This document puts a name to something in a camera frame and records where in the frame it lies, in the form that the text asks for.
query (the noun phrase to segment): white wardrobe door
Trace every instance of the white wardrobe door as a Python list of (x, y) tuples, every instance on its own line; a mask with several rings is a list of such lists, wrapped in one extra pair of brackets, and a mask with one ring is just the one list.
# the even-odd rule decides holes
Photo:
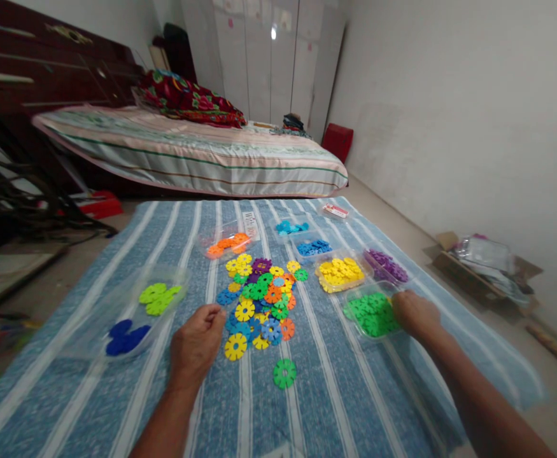
[(298, 0), (274, 0), (272, 11), (271, 122), (282, 125), (291, 111)]
[(325, 132), (345, 24), (346, 18), (340, 11), (325, 8), (316, 58), (316, 71), (314, 72), (314, 100), (307, 130), (308, 134), (317, 142), (321, 142)]
[(318, 45), (316, 43), (297, 37), (291, 111), (301, 116), (304, 129), (308, 128), (310, 111), (312, 110), (317, 55)]
[(270, 2), (244, 0), (250, 119), (264, 123), (270, 122), (271, 11)]
[(189, 46), (197, 82), (221, 95), (225, 94), (221, 59), (216, 37), (215, 11), (210, 0), (183, 0), (183, 15), (189, 29)]
[[(228, 1), (230, 8), (233, 8), (231, 2), (234, 0), (225, 0), (226, 5)], [(244, 18), (232, 16), (216, 9), (215, 22), (225, 98), (249, 119)]]
[(299, 0), (297, 36), (310, 41), (319, 41), (323, 28), (323, 0)]

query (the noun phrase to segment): clear plastic tray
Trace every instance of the clear plastic tray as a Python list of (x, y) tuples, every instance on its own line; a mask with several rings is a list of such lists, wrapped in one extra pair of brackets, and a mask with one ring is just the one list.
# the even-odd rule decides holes
[[(178, 304), (187, 295), (189, 278), (190, 273), (187, 269), (178, 269), (174, 266), (155, 265), (151, 269), (145, 267), (136, 269), (78, 323), (58, 356), (71, 359), (119, 361), (142, 353), (155, 341), (163, 324), (170, 320)], [(148, 315), (145, 306), (138, 300), (145, 288), (155, 283), (165, 283), (168, 288), (181, 287), (164, 313), (158, 317)], [(111, 341), (108, 332), (116, 323), (124, 319), (132, 320), (131, 331), (145, 325), (150, 325), (151, 329), (134, 350), (109, 356), (106, 354), (106, 346)]]
[[(291, 226), (303, 225), (304, 223), (307, 223), (309, 227), (308, 227), (308, 230), (306, 230), (306, 231), (292, 232), (292, 233), (287, 234), (287, 235), (280, 235), (278, 233), (278, 231), (276, 230), (276, 226), (279, 225), (280, 223), (282, 223), (283, 221), (287, 221)], [(305, 215), (296, 216), (294, 218), (275, 219), (274, 222), (272, 223), (272, 227), (270, 228), (270, 232), (274, 236), (274, 241), (276, 241), (276, 243), (278, 243), (278, 244), (287, 244), (287, 243), (289, 243), (290, 237), (292, 237), (293, 235), (302, 234), (302, 233), (306, 233), (306, 232), (314, 231), (314, 230), (318, 230), (318, 227), (316, 226), (316, 224), (314, 223), (312, 218), (310, 218), (308, 216), (305, 216)]]
[[(338, 242), (337, 237), (335, 237), (335, 235), (332, 235), (331, 233), (327, 233), (327, 232), (325, 233), (327, 234), (327, 236), (322, 236), (318, 230), (309, 230), (306, 232), (298, 232), (295, 234), (291, 234), (291, 236), (289, 236), (289, 239), (291, 240), (291, 244), (293, 246), (295, 257), (301, 265), (312, 264), (316, 262), (317, 259), (320, 259), (322, 256), (331, 254), (335, 250), (338, 250), (342, 247), (342, 244)], [(328, 242), (332, 250), (328, 251), (327, 253), (303, 256), (297, 249), (297, 246), (301, 245), (302, 243), (312, 243), (316, 240), (324, 240), (325, 242)]]
[[(390, 299), (391, 297), (393, 297), (394, 294), (397, 294), (399, 291), (401, 291), (401, 289), (399, 289), (395, 285), (393, 285), (389, 282), (386, 282), (386, 281), (364, 284), (363, 286), (359, 286), (358, 288), (353, 288), (353, 289), (349, 290), (347, 293), (344, 294), (344, 298), (343, 298), (343, 302), (342, 302), (342, 310), (350, 309), (350, 306), (348, 305), (348, 303), (351, 300), (361, 298), (363, 296), (370, 296), (370, 295), (373, 295), (373, 294), (376, 294), (376, 293), (382, 293)], [(363, 329), (363, 326), (361, 326), (360, 321), (357, 319), (357, 317), (355, 316), (354, 313), (350, 313), (350, 315), (351, 315), (350, 317), (348, 316), (348, 314), (344, 314), (344, 315), (346, 316), (347, 319), (351, 320), (355, 324), (355, 327), (357, 328), (359, 333), (361, 335), (365, 336), (368, 339), (380, 340), (380, 339), (383, 339), (387, 336), (390, 336), (390, 335), (393, 335), (393, 334), (396, 334), (396, 333), (402, 331), (402, 329), (399, 328), (395, 331), (389, 332), (388, 334), (384, 334), (380, 337), (373, 337), (373, 336), (369, 335), (367, 332), (365, 332), (365, 330)]]
[(238, 229), (238, 222), (231, 221), (229, 223), (225, 223), (221, 226), (218, 230), (216, 227), (208, 228), (206, 230), (200, 231), (200, 234), (197, 236), (197, 248), (205, 257), (211, 260), (222, 260), (222, 259), (231, 259), (239, 254), (245, 253), (249, 250), (253, 244), (255, 244), (255, 239), (257, 238), (256, 234), (247, 234), (249, 236), (249, 240), (244, 243), (240, 243), (233, 247), (228, 247), (223, 250), (223, 253), (220, 256), (212, 256), (208, 253), (208, 249), (219, 243), (219, 240), (222, 239), (233, 239), (237, 233), (246, 233), (246, 231), (241, 231)]
[[(315, 266), (314, 273), (318, 277), (318, 282), (320, 283), (323, 290), (325, 290), (329, 294), (340, 293), (342, 291), (346, 291), (347, 289), (355, 288), (365, 283), (366, 278), (371, 279), (374, 277), (374, 271), (371, 268), (371, 266), (367, 263), (365, 258), (360, 254), (358, 254), (355, 250), (338, 249), (332, 251), (331, 253), (323, 253), (323, 255), (321, 256), (322, 257), (318, 258), (314, 263)], [(327, 280), (325, 280), (325, 276), (320, 271), (321, 264), (325, 262), (331, 262), (333, 259), (336, 258), (342, 260), (344, 258), (352, 258), (357, 263), (357, 265), (361, 268), (361, 271), (363, 272), (363, 278), (360, 280), (344, 283), (339, 286), (335, 286), (327, 282)]]
[(365, 258), (365, 260), (367, 261), (367, 263), (371, 266), (372, 270), (373, 270), (373, 278), (377, 281), (388, 281), (392, 284), (394, 284), (395, 286), (397, 286), (398, 288), (403, 287), (404, 285), (406, 285), (407, 283), (412, 281), (412, 275), (410, 274), (410, 272), (407, 273), (407, 282), (402, 282), (397, 280), (394, 276), (392, 276), (391, 273), (389, 273), (389, 271), (387, 271), (387, 269), (384, 268), (384, 266), (380, 265), (380, 263), (378, 263), (378, 261), (376, 261), (371, 254), (368, 253), (369, 249), (373, 249), (376, 251), (382, 251), (382, 248), (379, 245), (375, 245), (375, 244), (370, 244), (368, 246), (366, 246), (365, 248), (363, 248), (363, 257)]

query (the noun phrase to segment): hand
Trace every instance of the hand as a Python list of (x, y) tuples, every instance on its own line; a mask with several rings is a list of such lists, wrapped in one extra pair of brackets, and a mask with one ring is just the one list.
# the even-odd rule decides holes
[(226, 317), (220, 305), (203, 305), (174, 334), (170, 344), (171, 389), (197, 393), (219, 351)]
[(441, 333), (444, 329), (435, 304), (410, 289), (393, 296), (393, 312), (401, 327), (418, 341)]

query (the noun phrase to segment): cardboard box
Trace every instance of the cardboard box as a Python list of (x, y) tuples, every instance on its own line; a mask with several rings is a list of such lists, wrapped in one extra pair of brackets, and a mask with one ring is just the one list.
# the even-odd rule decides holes
[[(533, 310), (539, 307), (540, 303), (533, 294), (527, 295), (528, 304), (513, 302), (503, 291), (449, 254), (448, 251), (460, 241), (454, 232), (444, 232), (436, 235), (435, 238), (443, 251), (433, 260), (433, 266), (455, 281), (477, 301), (490, 302), (493, 305), (500, 305), (502, 302), (513, 303), (524, 316), (529, 316)], [(543, 272), (543, 269), (519, 256), (514, 256), (514, 266), (516, 267), (516, 282), (524, 286), (528, 285), (531, 278)]]

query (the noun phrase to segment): red patterned cloth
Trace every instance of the red patterned cloth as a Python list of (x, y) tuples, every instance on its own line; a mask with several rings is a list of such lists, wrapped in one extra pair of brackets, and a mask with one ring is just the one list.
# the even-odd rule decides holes
[(216, 92), (165, 70), (150, 70), (138, 83), (145, 102), (169, 118), (221, 127), (246, 125), (242, 111)]

